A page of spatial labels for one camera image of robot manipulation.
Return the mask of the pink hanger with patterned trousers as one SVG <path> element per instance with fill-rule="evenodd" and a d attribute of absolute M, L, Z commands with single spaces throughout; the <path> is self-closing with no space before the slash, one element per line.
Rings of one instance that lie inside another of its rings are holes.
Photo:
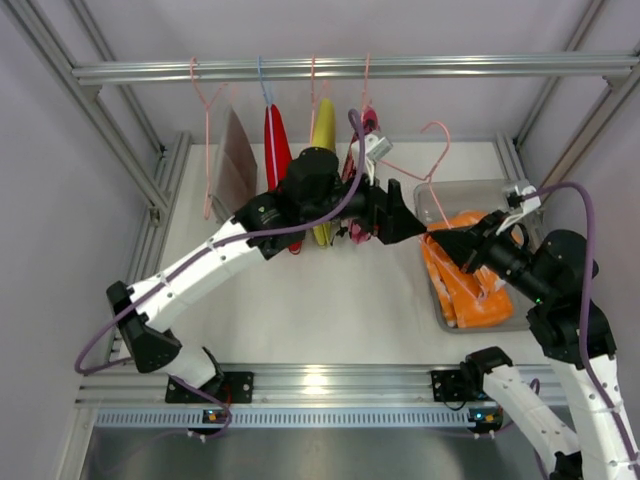
<path fill-rule="evenodd" d="M 370 70 L 371 55 L 367 54 L 365 59 L 364 81 L 361 92 L 360 119 L 364 128 L 364 133 L 369 134 L 376 129 L 377 115 L 371 107 L 371 100 L 368 97 L 368 80 Z"/>

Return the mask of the orange white trousers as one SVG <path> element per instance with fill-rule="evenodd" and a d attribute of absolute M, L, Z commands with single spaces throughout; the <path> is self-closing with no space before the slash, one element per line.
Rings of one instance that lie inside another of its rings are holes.
<path fill-rule="evenodd" d="M 463 273 L 430 236 L 434 230 L 466 227 L 476 224 L 486 215 L 483 211 L 467 210 L 448 220 L 431 222 L 421 241 L 423 260 L 448 327 L 471 329 L 497 327 L 515 313 L 507 293 L 506 283 L 487 267 L 473 274 Z"/>

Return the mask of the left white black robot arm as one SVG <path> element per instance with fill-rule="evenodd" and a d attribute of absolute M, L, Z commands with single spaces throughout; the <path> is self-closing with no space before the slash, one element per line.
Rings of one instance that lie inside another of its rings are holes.
<path fill-rule="evenodd" d="M 331 150 L 306 148 L 275 189 L 249 200 L 186 257 L 145 280 L 118 281 L 107 288 L 117 328 L 139 373 L 164 372 L 196 389 L 219 384 L 223 375 L 214 355 L 177 339 L 171 331 L 174 321 L 191 304 L 301 241 L 317 225 L 352 220 L 384 245 L 425 233 L 397 180 L 381 188 L 370 175 L 357 172 L 343 181 L 338 166 Z"/>

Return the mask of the pink patterned trousers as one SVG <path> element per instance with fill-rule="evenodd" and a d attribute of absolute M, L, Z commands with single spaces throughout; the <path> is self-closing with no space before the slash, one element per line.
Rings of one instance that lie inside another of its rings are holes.
<path fill-rule="evenodd" d="M 361 117 L 364 132 L 366 134 L 370 134 L 379 128 L 377 114 L 371 106 L 368 106 L 364 110 L 364 112 L 361 114 Z M 353 135 L 351 143 L 349 144 L 349 149 L 347 150 L 345 163 L 342 169 L 341 179 L 344 182 L 351 179 L 356 173 L 356 160 L 354 159 L 354 155 L 352 153 L 353 145 L 358 145 L 358 137 L 356 134 Z M 370 239 L 370 235 L 364 232 L 362 228 L 353 220 L 347 220 L 343 222 L 342 226 L 346 228 L 346 233 L 348 234 L 350 240 L 356 245 L 364 243 Z"/>

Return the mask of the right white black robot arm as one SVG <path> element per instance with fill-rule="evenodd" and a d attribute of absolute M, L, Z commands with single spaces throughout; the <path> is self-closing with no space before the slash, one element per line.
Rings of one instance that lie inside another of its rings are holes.
<path fill-rule="evenodd" d="M 496 401 L 529 441 L 551 479 L 636 479 L 639 450 L 617 380 L 616 344 L 584 280 L 598 272 L 586 239 L 554 230 L 537 250 L 518 243 L 497 210 L 470 226 L 429 229 L 426 238 L 464 273 L 482 267 L 531 300 L 529 329 L 564 391 L 567 426 L 521 378 L 500 347 L 466 356 L 468 387 Z"/>

